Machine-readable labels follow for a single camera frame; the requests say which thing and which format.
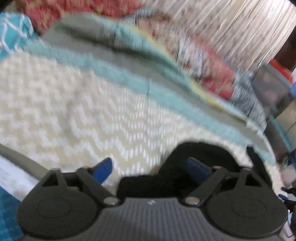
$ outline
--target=red object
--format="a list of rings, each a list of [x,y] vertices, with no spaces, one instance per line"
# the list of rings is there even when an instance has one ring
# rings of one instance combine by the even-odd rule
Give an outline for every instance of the red object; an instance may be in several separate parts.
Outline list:
[[[289,81],[289,83],[294,84],[293,76],[290,70],[281,66],[281,64],[275,59],[272,59],[269,64],[280,72]]]
[[[60,18],[79,12],[91,12],[113,18],[132,15],[142,7],[133,0],[16,0],[18,11],[25,13],[33,27],[43,34]]]

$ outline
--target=zigzag patterned bedsheet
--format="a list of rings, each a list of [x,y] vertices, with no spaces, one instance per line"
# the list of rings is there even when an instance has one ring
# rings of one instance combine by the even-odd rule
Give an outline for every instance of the zigzag patterned bedsheet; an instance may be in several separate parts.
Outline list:
[[[111,157],[104,185],[113,193],[121,176],[150,173],[180,142],[214,143],[246,166],[245,147],[253,145],[279,192],[267,139],[237,110],[194,91],[178,65],[132,27],[76,17],[83,32],[73,21],[57,24],[54,39],[63,41],[45,35],[0,63],[1,144],[63,171]],[[0,186],[22,199],[37,180],[0,163]]]

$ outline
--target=black object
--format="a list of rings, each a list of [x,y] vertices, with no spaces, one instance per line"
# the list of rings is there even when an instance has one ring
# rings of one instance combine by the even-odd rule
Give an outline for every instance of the black object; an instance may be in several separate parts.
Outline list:
[[[188,146],[205,148],[189,153],[185,148]],[[210,151],[213,147],[221,154],[216,156],[217,161],[206,158],[207,154],[215,156]],[[256,156],[252,149],[248,152]],[[198,160],[203,159],[203,167],[219,167],[211,168],[209,179],[189,192],[185,182],[180,184],[177,180],[190,182],[192,188],[196,185],[190,175],[186,177],[182,166],[183,158],[193,154],[196,159],[201,154]],[[257,163],[260,159],[255,161],[255,169],[261,176],[239,167],[235,160],[235,165],[229,166],[235,171],[230,172],[222,167],[221,160],[228,165],[226,156],[232,158],[222,148],[204,143],[178,146],[156,178],[135,179],[150,178],[151,183],[158,185],[158,192],[152,195],[159,199],[126,196],[120,201],[92,177],[94,168],[80,168],[75,173],[51,170],[19,206],[17,220],[25,234],[22,241],[280,241],[287,209],[261,177],[268,180],[261,170],[264,166]],[[151,183],[146,191],[153,191]],[[139,190],[135,193],[148,195]],[[166,198],[172,193],[181,196]]]

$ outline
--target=floral patterned cloth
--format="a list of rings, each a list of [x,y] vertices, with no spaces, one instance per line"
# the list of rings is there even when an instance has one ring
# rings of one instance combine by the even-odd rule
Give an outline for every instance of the floral patterned cloth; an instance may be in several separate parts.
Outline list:
[[[121,18],[141,7],[134,0],[16,0],[16,5],[18,11],[30,17],[39,34],[43,34],[53,22],[70,14],[92,12]]]
[[[234,91],[234,71],[198,35],[190,35],[184,28],[176,28],[170,16],[149,9],[140,9],[135,18],[126,19],[147,32],[182,64],[193,79],[205,88],[230,99]]]

